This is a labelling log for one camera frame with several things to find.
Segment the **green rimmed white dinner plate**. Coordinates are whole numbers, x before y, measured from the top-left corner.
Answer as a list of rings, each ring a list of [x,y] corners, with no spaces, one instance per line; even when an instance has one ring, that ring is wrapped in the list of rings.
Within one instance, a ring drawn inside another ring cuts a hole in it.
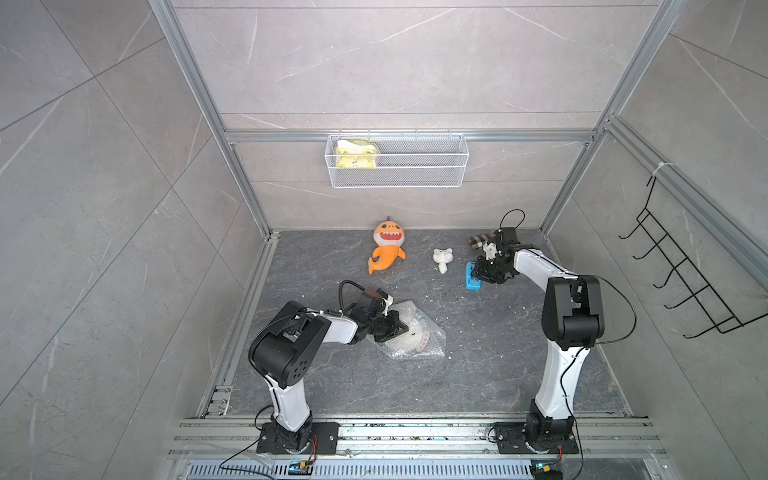
[[[420,325],[409,326],[408,330],[391,341],[391,348],[399,356],[416,355],[429,343],[430,333]]]

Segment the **clear bubble wrap sheet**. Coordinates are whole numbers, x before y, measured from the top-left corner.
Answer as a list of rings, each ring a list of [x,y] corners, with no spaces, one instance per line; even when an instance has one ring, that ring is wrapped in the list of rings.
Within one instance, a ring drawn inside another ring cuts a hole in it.
[[[413,301],[405,301],[393,306],[399,313],[400,320],[408,330],[385,342],[374,345],[389,359],[437,359],[446,354],[445,331]]]

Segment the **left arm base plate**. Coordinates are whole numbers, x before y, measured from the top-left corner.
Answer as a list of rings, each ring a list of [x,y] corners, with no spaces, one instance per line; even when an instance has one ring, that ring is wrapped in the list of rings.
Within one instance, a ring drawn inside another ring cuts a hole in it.
[[[256,451],[272,454],[333,455],[337,451],[340,425],[335,422],[313,422],[292,432],[276,422],[261,426]]]

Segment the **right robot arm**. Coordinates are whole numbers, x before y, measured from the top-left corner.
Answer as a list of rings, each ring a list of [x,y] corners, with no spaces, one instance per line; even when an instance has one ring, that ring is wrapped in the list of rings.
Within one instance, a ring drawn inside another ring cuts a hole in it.
[[[544,292],[541,327],[547,358],[540,388],[523,422],[497,422],[488,441],[501,454],[576,454],[582,451],[573,399],[580,372],[591,349],[603,345],[605,319],[600,276],[577,274],[541,250],[519,241],[503,222],[488,237],[475,241],[483,254],[466,266],[466,287],[503,284],[523,275]]]

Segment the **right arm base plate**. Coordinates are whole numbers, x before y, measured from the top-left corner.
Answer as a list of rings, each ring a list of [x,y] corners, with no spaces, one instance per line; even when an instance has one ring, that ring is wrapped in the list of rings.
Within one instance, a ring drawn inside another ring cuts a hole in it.
[[[559,455],[580,452],[574,435],[529,433],[523,422],[497,422],[492,427],[492,434],[500,454]]]

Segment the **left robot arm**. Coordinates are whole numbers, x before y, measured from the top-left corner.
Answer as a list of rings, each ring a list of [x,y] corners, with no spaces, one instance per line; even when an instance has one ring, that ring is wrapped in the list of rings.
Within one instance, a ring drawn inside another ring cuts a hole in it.
[[[409,331],[392,308],[393,297],[381,289],[343,280],[338,301],[339,307],[331,310],[287,302],[248,349],[251,367],[270,390],[270,428],[278,444],[289,452],[300,452],[314,440],[304,376],[320,347],[326,343],[352,345],[368,336],[384,343]]]

